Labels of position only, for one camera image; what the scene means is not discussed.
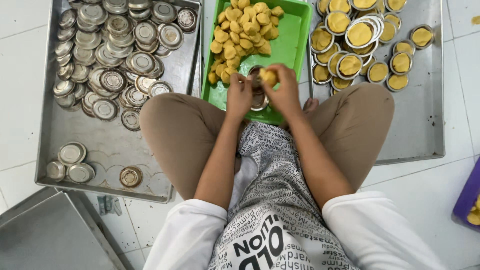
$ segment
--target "aluminum tray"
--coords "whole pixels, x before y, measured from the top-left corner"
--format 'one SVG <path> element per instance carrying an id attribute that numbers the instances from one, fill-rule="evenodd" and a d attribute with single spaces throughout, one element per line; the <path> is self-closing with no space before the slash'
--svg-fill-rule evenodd
<path id="1" fill-rule="evenodd" d="M 315 0 L 308 0 L 308 3 L 316 10 Z M 393 45 L 397 41 L 408 39 L 410 30 L 418 25 L 430 25 L 435 41 L 430 47 L 415 53 L 413 68 L 408 74 L 408 86 L 401 92 L 392 92 L 395 114 L 376 165 L 436 159 L 445 155 L 442 2 L 408 1 L 399 15 L 402 27 L 391 43 L 379 46 L 375 51 L 378 61 L 389 62 Z M 321 16 L 314 12 L 310 32 L 313 32 L 320 20 Z M 312 83 L 311 68 L 309 75 L 313 96 L 322 103 L 330 97 L 330 84 Z M 364 81 L 366 77 L 359 76 L 354 84 Z"/>
<path id="2" fill-rule="evenodd" d="M 185 34 L 182 47 L 162 59 L 165 73 L 162 80 L 169 82 L 174 92 L 199 96 L 202 69 L 197 64 L 201 59 L 200 22 L 202 4 L 190 0 L 171 0 L 177 8 L 191 7 L 197 11 L 198 24 L 195 32 Z M 152 152 L 142 137 L 141 131 L 127 130 L 120 117 L 112 122 L 102 122 L 86 116 L 82 110 L 67 112 L 53 100 L 52 88 L 57 80 L 55 47 L 57 46 L 58 19 L 62 11 L 70 8 L 66 0 L 52 0 L 48 24 L 47 55 L 45 63 L 44 98 L 41 135 L 36 163 L 35 182 L 39 185 L 130 197 L 141 200 L 168 203 L 173 186 L 155 161 Z M 60 147 L 69 141 L 78 141 L 87 148 L 84 162 L 94 167 L 96 176 L 87 184 L 69 181 L 55 182 L 46 177 L 48 162 L 56 158 Z M 126 188 L 119 182 L 119 173 L 135 165 L 142 170 L 144 179 L 135 188 Z"/>
<path id="3" fill-rule="evenodd" d="M 0 216 L 0 269 L 125 270 L 75 192 L 43 188 Z"/>

